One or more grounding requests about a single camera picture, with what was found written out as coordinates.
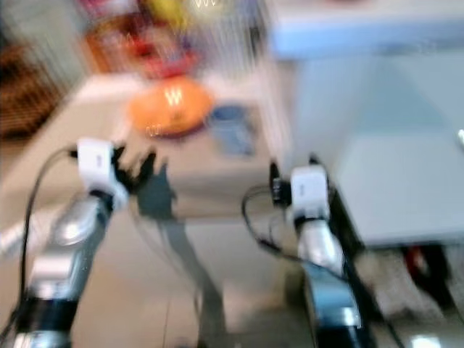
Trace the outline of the orange plate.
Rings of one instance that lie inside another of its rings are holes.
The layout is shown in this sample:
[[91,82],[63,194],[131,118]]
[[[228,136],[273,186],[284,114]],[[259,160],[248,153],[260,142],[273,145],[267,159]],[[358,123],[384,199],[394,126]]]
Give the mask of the orange plate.
[[183,137],[205,126],[215,106],[212,92],[198,80],[176,76],[160,80],[130,99],[130,129],[151,137]]

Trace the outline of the brown wicker basket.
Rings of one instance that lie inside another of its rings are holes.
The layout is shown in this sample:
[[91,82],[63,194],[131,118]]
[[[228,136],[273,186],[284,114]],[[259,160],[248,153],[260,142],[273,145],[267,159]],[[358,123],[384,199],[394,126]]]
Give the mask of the brown wicker basket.
[[61,92],[32,47],[15,43],[0,55],[0,139],[26,139],[59,106]]

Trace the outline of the grey blue cup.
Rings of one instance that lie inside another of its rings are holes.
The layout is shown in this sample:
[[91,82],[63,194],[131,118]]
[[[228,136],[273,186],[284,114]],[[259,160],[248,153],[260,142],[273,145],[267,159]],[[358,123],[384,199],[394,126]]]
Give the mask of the grey blue cup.
[[223,104],[208,115],[207,125],[221,152],[230,156],[252,156],[255,152],[249,110],[241,104]]

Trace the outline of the yellow item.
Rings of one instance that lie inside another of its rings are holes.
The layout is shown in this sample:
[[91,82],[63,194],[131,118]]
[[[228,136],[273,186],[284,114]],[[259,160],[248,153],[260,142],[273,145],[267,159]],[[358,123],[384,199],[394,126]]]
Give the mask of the yellow item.
[[176,32],[189,29],[189,15],[183,0],[146,0],[155,19]]

